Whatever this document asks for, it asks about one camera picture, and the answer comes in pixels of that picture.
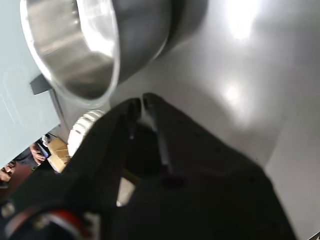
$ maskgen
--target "metal bowl rim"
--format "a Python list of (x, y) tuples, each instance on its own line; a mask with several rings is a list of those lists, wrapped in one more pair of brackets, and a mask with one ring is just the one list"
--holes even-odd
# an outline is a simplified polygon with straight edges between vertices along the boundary
[(105, 91), (105, 93), (97, 98), (97, 99), (85, 99), (83, 97), (79, 97), (70, 91), (68, 91), (65, 87), (61, 86), (58, 81), (54, 79), (52, 74), (50, 73), (50, 70), (47, 68), (47, 66), (44, 64), (44, 62), (41, 60), (40, 56), (37, 53), (37, 50), (34, 46), (34, 39), (32, 37), (31, 28), (28, 21), (28, 7), (27, 7), (27, 0), (21, 0), (20, 1), (20, 17), (21, 17), (21, 25), (22, 30), (24, 33), (24, 37), (27, 43), (27, 46), (31, 52), (31, 55), (37, 64), (38, 68), (40, 69), (41, 73), (44, 75), (44, 77), (49, 81), (51, 86), (54, 88), (55, 91), (57, 91), (60, 95), (62, 95), (64, 98), (68, 99), (70, 102), (73, 102), (77, 104), (80, 107), (87, 108), (87, 109), (96, 109), (104, 105), (108, 100), (110, 99), (112, 93), (116, 89), (119, 81), (119, 75), (120, 75), (120, 43), (119, 43), (119, 30), (118, 30), (118, 22), (116, 18), (115, 8), (113, 5), (112, 0), (103, 0), (104, 2), (107, 2), (111, 6), (111, 18), (112, 18), (112, 28), (114, 31), (114, 58), (113, 58), (113, 70), (112, 70), (112, 77), (110, 84)]

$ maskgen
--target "person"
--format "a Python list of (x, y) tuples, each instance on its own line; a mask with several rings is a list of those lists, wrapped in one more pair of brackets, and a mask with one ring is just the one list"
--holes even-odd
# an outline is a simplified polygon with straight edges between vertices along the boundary
[(37, 143), (33, 143), (0, 170), (0, 189), (6, 189), (9, 187), (9, 181), (16, 170), (17, 163), (21, 165), (29, 165), (34, 169), (47, 159), (48, 156), (45, 156), (46, 151), (42, 151), (39, 148), (42, 147)]

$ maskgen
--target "cardboard box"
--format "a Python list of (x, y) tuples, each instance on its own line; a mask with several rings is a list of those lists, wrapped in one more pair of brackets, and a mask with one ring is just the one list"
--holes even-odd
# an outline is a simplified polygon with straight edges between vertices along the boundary
[(70, 161), (68, 146), (57, 137), (48, 144), (48, 148), (51, 152), (48, 162), (55, 171), (61, 173)]

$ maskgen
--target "stainless steel bowl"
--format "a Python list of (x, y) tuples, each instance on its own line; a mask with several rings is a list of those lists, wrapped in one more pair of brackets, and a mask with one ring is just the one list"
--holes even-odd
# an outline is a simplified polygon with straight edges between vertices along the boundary
[(170, 31), (170, 0), (21, 0), (31, 54), (55, 90), (97, 108), (153, 60)]

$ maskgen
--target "screw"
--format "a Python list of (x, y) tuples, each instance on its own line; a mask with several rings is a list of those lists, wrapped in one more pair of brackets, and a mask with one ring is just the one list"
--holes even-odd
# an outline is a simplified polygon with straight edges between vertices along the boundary
[(4, 218), (8, 218), (12, 216), (15, 213), (15, 206), (11, 203), (8, 202), (5, 205), (2, 206), (1, 208), (1, 215)]
[(49, 225), (49, 223), (49, 219), (45, 215), (42, 215), (33, 222), (33, 227), (37, 230), (40, 230)]

